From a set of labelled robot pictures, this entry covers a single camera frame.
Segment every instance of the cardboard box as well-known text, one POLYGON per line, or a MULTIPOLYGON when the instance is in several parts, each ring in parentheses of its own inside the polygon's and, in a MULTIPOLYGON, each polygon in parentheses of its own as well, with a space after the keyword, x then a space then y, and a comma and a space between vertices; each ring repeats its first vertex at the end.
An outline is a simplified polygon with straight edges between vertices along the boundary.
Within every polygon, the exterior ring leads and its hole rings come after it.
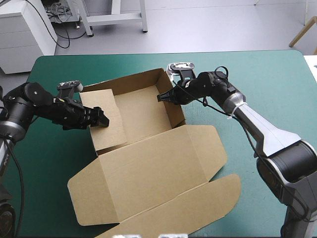
POLYGON ((86 86, 80 93, 87 107, 99 106, 110 119, 108 128, 91 127, 98 155, 185 124, 180 105, 158 102, 172 88, 163 69, 86 86))
POLYGON ((238 201, 237 175, 209 182, 225 163, 213 126, 183 125, 100 155, 68 188, 79 224, 120 223, 101 237, 189 234, 238 201))
POLYGON ((108 128, 91 128, 99 157, 68 189, 83 226, 119 223, 100 235, 192 233, 237 203, 240 180, 210 179, 226 163, 216 129, 185 125, 179 105, 158 102, 172 88, 162 69, 90 85, 83 104, 100 106, 108 128))

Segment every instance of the white cable tie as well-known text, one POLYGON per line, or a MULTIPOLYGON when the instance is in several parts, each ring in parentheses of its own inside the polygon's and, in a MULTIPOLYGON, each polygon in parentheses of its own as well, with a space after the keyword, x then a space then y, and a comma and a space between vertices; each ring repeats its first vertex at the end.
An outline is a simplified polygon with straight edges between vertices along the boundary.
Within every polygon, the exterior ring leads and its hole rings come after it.
POLYGON ((232 113, 227 117, 227 119, 228 119, 228 120, 232 119, 232 117, 233 117, 235 111, 238 109, 238 107, 240 107, 240 106, 242 106, 242 105, 247 105, 247 103, 246 103, 246 102, 243 102, 243 103, 241 103, 241 104, 239 104, 239 105, 236 105, 236 107, 233 109, 232 113))

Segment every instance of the green table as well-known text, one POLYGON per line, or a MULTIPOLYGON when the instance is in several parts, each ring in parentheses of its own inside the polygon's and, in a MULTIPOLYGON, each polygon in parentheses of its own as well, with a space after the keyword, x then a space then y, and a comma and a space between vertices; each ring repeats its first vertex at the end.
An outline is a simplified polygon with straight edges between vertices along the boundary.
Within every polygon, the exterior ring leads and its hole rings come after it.
MULTIPOLYGON (((88 85, 165 68, 176 61, 194 62, 196 73, 225 65, 230 81, 246 95, 249 106, 277 127, 295 132, 317 147, 317 84, 297 51, 41 57, 28 81, 37 81, 57 94, 59 82, 80 80, 88 85)), ((260 179, 241 127, 196 102, 183 110, 188 124, 212 124, 218 130, 228 162, 216 177, 237 173, 242 183, 236 207, 194 235, 279 236, 286 207, 260 179)), ((63 131, 59 125, 38 119, 17 144, 15 153, 23 168, 26 190, 21 236, 94 237, 113 226, 81 227, 69 197, 68 180, 96 157, 88 130, 63 131)), ((12 204, 18 211, 19 179, 12 161, 5 186, 14 196, 12 204)))

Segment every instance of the cabinet drawer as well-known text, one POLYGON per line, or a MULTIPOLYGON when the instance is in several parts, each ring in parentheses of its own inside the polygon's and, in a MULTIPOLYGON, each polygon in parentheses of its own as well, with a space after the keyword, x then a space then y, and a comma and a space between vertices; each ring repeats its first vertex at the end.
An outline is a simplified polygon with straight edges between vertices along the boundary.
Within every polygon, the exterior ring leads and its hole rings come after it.
POLYGON ((17 31, 29 31, 22 16, 2 17, 0 18, 0 33, 10 33, 17 31))
POLYGON ((38 46, 0 49, 0 67, 5 73, 30 72, 42 55, 38 46))
POLYGON ((30 31, 0 34, 0 49, 36 45, 37 42, 30 31))

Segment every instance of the white table leg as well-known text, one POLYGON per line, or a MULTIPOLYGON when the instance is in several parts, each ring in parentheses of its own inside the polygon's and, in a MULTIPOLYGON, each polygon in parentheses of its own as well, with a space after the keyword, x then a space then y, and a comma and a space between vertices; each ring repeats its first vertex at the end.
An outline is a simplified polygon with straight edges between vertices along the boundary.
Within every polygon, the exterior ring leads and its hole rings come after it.
POLYGON ((307 24, 307 21, 308 21, 307 15, 308 15, 308 0, 306 0, 304 26, 307 24))
POLYGON ((145 10, 145 0, 140 0, 140 6, 141 6, 143 32, 147 32, 148 31, 148 22, 147 22, 147 13, 145 10))
POLYGON ((87 10, 85 9, 85 2, 83 2, 84 0, 76 0, 77 2, 77 6, 78 6, 78 9, 79 9, 79 14, 81 16, 81 19, 84 23, 84 26, 85 26, 85 29, 86 29, 86 33, 88 36, 93 36, 93 32, 90 28, 90 25, 88 23, 88 20, 87 20, 87 10))
POLYGON ((112 0, 111 14, 120 14, 121 0, 112 0))

